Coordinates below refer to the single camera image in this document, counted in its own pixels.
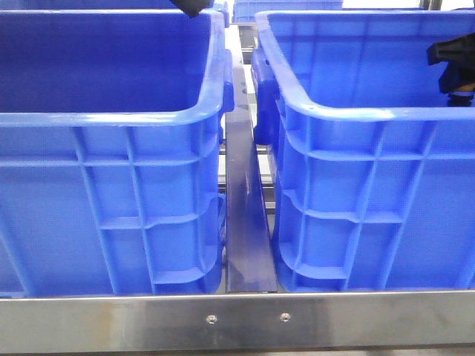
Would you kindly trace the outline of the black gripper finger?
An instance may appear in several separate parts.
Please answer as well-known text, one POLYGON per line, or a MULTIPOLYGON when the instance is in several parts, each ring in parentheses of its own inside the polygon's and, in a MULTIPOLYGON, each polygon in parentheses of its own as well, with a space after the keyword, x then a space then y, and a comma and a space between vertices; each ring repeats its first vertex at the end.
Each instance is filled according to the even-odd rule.
POLYGON ((433 43, 427 49, 427 63, 435 65, 440 62, 474 66, 474 33, 433 43))
POLYGON ((197 17, 202 10, 206 9, 206 0, 171 0, 171 3, 188 17, 197 17))
POLYGON ((449 63, 439 78, 441 93, 474 92, 474 68, 449 63))

